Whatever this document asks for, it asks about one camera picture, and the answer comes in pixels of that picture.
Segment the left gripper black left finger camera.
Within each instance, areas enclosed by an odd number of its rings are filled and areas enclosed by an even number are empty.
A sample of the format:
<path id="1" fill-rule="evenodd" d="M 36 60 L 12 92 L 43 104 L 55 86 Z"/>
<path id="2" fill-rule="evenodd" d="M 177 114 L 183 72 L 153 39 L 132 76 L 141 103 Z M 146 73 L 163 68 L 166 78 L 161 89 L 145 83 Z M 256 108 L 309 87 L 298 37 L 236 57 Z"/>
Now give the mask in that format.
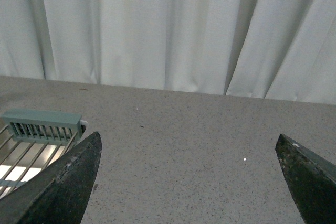
<path id="1" fill-rule="evenodd" d="M 61 158 L 1 199 L 1 223 L 81 223 L 100 164 L 93 132 Z"/>

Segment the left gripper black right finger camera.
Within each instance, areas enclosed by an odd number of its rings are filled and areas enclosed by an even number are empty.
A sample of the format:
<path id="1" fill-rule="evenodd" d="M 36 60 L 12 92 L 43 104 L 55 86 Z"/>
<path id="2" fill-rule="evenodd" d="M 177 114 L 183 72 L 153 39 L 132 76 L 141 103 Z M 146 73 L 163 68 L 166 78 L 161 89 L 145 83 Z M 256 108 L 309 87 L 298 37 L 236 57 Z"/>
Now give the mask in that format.
<path id="1" fill-rule="evenodd" d="M 284 134 L 275 151 L 304 223 L 335 223 L 335 165 Z"/>

